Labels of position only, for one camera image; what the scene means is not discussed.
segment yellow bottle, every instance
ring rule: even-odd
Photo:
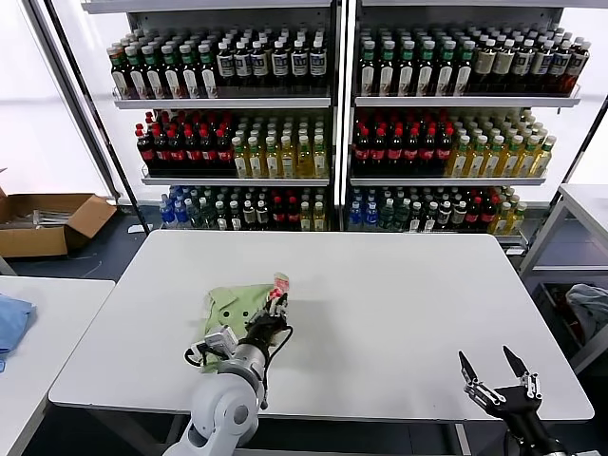
[[[487,227],[487,232],[489,234],[495,236],[504,234],[504,228],[506,227],[506,223],[508,222],[510,210],[510,202],[505,201],[501,204],[501,210],[499,211],[498,216],[496,216]]]
[[[300,136],[297,152],[297,176],[303,179],[314,177],[314,160],[308,136]]]
[[[307,201],[302,201],[302,203],[300,204],[300,229],[302,231],[312,231],[311,206]]]
[[[249,164],[249,156],[243,147],[240,137],[235,136],[232,139],[233,155],[235,157],[235,166],[237,167],[237,175],[240,178],[251,177],[251,167]]]
[[[544,173],[544,170],[547,168],[547,164],[551,160],[551,149],[553,149],[555,141],[557,141],[555,136],[547,136],[547,139],[544,140],[544,144],[541,147],[541,153],[536,158],[536,161],[534,161],[534,165],[532,166],[530,177],[539,178],[542,176],[542,173]]]
[[[455,144],[452,148],[452,154],[446,166],[447,178],[460,178],[463,175],[469,142],[470,138],[467,135],[463,135],[458,140],[458,144]]]
[[[504,233],[510,236],[516,236],[520,233],[520,228],[523,223],[523,213],[528,205],[525,202],[519,202],[515,211],[511,211],[509,219],[504,227]]]
[[[521,135],[515,135],[511,139],[511,144],[503,149],[501,158],[498,160],[498,164],[496,165],[496,171],[494,171],[495,178],[511,177],[511,174],[513,174],[513,168],[515,168],[517,160],[520,157],[522,143],[523,137]]]
[[[520,158],[515,165],[515,169],[513,170],[514,178],[527,178],[532,170],[532,165],[534,164],[534,160],[537,157],[537,149],[539,148],[539,138],[536,135],[532,135],[528,138],[528,142],[523,149]]]
[[[283,163],[276,150],[276,139],[274,136],[266,138],[266,164],[268,165],[268,177],[276,179],[283,176]]]
[[[485,145],[487,144],[487,137],[480,135],[477,141],[466,153],[465,169],[463,170],[463,176],[466,178],[479,178],[480,170],[482,169],[482,163],[484,162]]]
[[[318,179],[328,176],[327,152],[323,135],[314,137],[314,176]]]
[[[321,201],[314,204],[313,220],[315,231],[325,231],[325,209]]]
[[[262,167],[264,163],[264,158],[259,150],[259,145],[257,144],[257,138],[251,137],[247,140],[249,143],[249,164],[251,166],[251,177],[254,179],[265,178],[268,175],[264,175],[264,167]]]
[[[484,162],[482,163],[482,170],[480,176],[482,178],[491,178],[494,176],[494,170],[498,164],[498,160],[501,158],[501,153],[504,148],[504,138],[501,135],[494,137],[495,141],[492,144],[487,144],[484,151]]]
[[[289,136],[281,138],[281,166],[283,167],[283,178],[293,179],[295,176],[295,152],[292,139]]]

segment metal shelf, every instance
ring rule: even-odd
[[[85,0],[89,14],[263,8],[326,8],[332,0]]]
[[[455,187],[494,187],[500,185],[541,185],[541,178],[351,178],[351,185],[360,187],[382,187],[396,185],[427,185]]]
[[[573,107],[580,103],[579,91],[570,97],[356,97],[354,104],[369,107],[472,106],[472,107]]]
[[[606,0],[362,0],[364,7],[608,8]]]
[[[326,187],[329,179],[239,179],[239,178],[151,178],[143,174],[145,185],[224,185],[249,187]]]
[[[309,109],[330,107],[329,97],[302,98],[197,98],[170,100],[116,100],[119,109]]]

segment gray floor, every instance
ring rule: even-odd
[[[156,223],[156,209],[146,211],[148,221]],[[120,279],[131,258],[143,243],[144,235],[129,235],[126,230],[137,224],[135,216],[119,214],[113,218],[80,252],[66,257],[21,259],[10,261],[20,276],[55,276]],[[541,258],[543,265],[608,265],[608,255],[575,220],[568,220]],[[159,265],[159,275],[163,274]],[[605,280],[594,280],[608,287]],[[526,287],[533,292],[538,280]],[[600,360],[580,376],[596,417],[585,424],[557,424],[551,432],[562,440],[571,452],[596,449],[608,454],[608,394],[605,392],[608,359]],[[138,414],[141,423],[159,440],[163,440],[171,417],[159,414]],[[473,454],[502,453],[499,444],[504,436],[500,423],[465,424]],[[437,424],[378,424],[324,421],[291,421],[263,419],[250,447],[266,449],[317,450],[338,452],[368,452],[375,454],[458,454],[453,427]],[[64,454],[74,456],[83,452],[102,456],[136,455],[125,444],[85,411],[51,407],[25,454],[38,456]]]

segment white table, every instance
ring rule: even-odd
[[[58,405],[188,413],[183,360],[205,293],[291,280],[294,336],[269,372],[265,415],[486,420],[458,350],[490,386],[516,379],[506,344],[542,380],[545,420],[594,412],[498,242],[488,235],[156,231],[49,393]]]
[[[520,266],[520,277],[526,279],[535,272],[549,274],[569,274],[576,276],[606,276],[608,272],[601,266],[557,266],[537,267],[537,262],[552,237],[563,222],[572,214],[604,249],[608,250],[608,185],[585,185],[565,183],[560,186],[561,200],[551,211],[546,223],[536,235],[529,252]],[[598,356],[608,349],[608,327],[603,328],[570,360],[576,373],[588,367]]]
[[[0,276],[1,294],[36,306],[0,373],[0,455],[25,449],[44,417],[50,386],[112,288],[109,280]]]

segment cardboard box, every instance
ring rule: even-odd
[[[66,255],[89,242],[116,212],[105,199],[90,194],[9,195],[0,189],[0,223],[34,209],[69,212],[67,225],[39,229],[0,229],[0,256]]]

